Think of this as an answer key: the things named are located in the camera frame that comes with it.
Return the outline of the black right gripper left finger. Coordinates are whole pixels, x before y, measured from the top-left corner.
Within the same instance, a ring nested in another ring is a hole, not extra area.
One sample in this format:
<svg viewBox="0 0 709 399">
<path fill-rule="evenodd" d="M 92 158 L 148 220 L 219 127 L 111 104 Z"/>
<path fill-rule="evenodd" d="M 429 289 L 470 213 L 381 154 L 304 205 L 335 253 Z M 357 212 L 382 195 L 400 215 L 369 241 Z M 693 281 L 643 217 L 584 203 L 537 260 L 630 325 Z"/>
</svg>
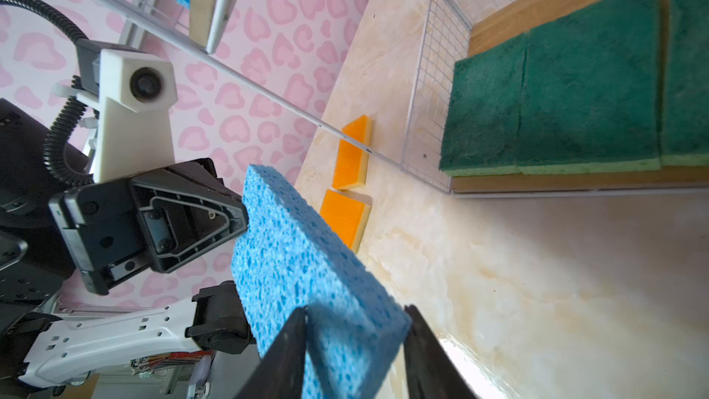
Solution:
<svg viewBox="0 0 709 399">
<path fill-rule="evenodd" d="M 234 398 L 302 397 L 307 317 L 303 307 L 292 311 L 266 355 Z"/>
</svg>

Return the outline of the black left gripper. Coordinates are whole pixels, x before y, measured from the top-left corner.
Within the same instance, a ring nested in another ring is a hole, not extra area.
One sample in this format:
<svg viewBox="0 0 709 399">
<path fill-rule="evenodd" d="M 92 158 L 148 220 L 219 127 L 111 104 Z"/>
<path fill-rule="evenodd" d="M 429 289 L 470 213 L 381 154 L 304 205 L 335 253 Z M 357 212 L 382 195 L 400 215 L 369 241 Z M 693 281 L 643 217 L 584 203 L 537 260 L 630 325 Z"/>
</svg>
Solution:
<svg viewBox="0 0 709 399">
<path fill-rule="evenodd" d="M 73 190 L 2 178 L 2 321 L 42 306 L 75 272 L 101 296 L 137 275 L 138 224 L 151 269 L 173 273 L 247 232 L 249 215 L 210 158 Z"/>
</svg>

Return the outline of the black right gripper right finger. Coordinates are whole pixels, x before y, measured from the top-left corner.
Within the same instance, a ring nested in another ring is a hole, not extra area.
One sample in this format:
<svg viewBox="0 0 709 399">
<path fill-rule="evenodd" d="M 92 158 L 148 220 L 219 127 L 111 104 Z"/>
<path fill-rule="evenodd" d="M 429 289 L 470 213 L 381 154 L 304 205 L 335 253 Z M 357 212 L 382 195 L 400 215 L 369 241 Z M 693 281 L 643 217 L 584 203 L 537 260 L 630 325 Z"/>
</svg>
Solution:
<svg viewBox="0 0 709 399">
<path fill-rule="evenodd" d="M 406 383 L 410 398 L 475 399 L 477 395 L 447 356 L 414 305 L 404 307 L 412 320 L 404 341 Z"/>
</svg>

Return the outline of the green sponge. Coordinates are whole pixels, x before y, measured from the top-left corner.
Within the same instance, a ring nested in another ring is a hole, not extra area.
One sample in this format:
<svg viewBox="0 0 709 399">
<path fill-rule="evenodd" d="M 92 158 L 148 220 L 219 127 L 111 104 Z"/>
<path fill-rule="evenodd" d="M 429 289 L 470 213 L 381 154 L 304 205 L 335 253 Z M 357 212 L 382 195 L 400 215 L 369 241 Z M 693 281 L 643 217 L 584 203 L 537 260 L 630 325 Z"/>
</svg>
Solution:
<svg viewBox="0 0 709 399">
<path fill-rule="evenodd" d="M 523 174 L 660 168 L 660 18 L 660 0 L 601 0 L 530 31 Z"/>
<path fill-rule="evenodd" d="M 441 144 L 449 177 L 515 175 L 528 46 L 523 33 L 458 61 Z"/>
<path fill-rule="evenodd" d="M 708 0 L 668 0 L 662 114 L 666 166 L 708 164 Z"/>
</svg>

